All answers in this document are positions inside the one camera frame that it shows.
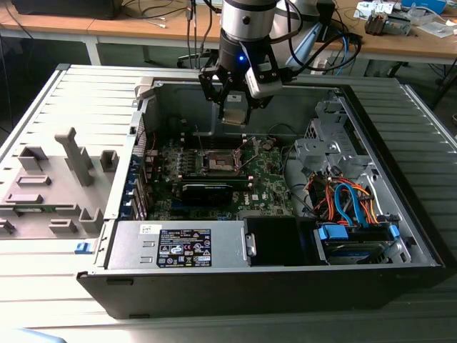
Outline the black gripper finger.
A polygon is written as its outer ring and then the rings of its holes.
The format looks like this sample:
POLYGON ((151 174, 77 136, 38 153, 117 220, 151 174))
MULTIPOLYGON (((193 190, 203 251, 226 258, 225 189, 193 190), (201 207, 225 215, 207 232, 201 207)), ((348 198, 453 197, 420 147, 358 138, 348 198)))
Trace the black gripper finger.
POLYGON ((243 121, 244 125, 249 124, 252 111, 255 109, 265 109, 270 101, 272 100, 273 96, 262 97, 260 99, 255 99, 251 96, 249 91, 245 92, 246 100, 247 100, 247 110, 246 115, 243 121))
POLYGON ((199 71, 199 81, 207 101, 219 106, 218 118, 224 119, 224 104, 232 89, 232 73, 222 66, 204 67, 199 71))

